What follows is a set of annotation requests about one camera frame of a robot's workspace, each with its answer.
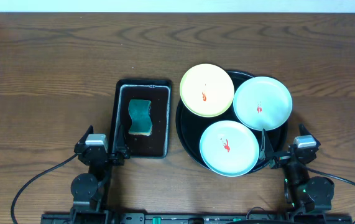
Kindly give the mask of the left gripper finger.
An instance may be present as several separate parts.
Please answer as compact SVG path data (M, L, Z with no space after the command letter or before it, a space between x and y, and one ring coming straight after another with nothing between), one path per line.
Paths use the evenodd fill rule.
M119 126L118 135L115 140L115 143L116 143L116 154L122 155L124 159L129 159L130 152L126 144L125 131L124 131L124 126L122 124Z
M76 143L76 146L83 146L83 145L85 145L86 143L85 143L85 141L86 141L86 139L88 138L88 136L90 135L90 134L93 134L93 131L94 131L94 129L93 129L93 126L92 125L90 125L89 126L89 128L86 130L86 132L84 133L84 135L80 138L80 140Z

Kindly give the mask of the light blue plate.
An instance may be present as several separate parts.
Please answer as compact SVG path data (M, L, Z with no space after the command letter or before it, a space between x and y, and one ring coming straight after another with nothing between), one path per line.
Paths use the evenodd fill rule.
M199 143L205 164L226 177L247 174L257 164L260 149L254 133L236 121L218 121L205 129Z

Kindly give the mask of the green yellow sponge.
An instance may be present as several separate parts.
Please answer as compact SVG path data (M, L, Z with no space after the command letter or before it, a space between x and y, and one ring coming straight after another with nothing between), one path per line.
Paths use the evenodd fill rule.
M151 135L153 124L150 118L150 107L150 100L133 99L129 102L128 113L131 118L131 127L128 130L129 134Z

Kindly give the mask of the pale green plate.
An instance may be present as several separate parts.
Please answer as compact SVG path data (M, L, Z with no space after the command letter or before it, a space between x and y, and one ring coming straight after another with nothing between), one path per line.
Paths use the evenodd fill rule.
M246 80L235 92L233 110L248 128L270 131L279 128L290 117L292 96L287 87L271 77Z

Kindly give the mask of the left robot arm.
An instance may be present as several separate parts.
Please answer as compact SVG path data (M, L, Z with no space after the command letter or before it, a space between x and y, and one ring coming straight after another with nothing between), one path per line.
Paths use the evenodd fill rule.
M90 126L75 144L74 152L78 160L89 167L87 173L75 177L71 183L73 206L68 223L117 224L121 216L106 208L112 168L124 165L129 158L124 126L118 127L114 137L115 147L108 149L102 134L95 134Z

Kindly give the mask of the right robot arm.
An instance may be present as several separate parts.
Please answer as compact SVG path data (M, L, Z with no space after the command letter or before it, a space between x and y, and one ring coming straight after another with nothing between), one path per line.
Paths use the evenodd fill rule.
M316 159L320 142L304 127L299 125L297 136L286 151L274 151L266 130L262 130L261 158L269 161L271 169L283 169L285 176L285 199L292 204L286 211L288 222L309 220L315 222L321 217L326 223L325 212L332 209L334 182L321 176L310 177L308 163Z

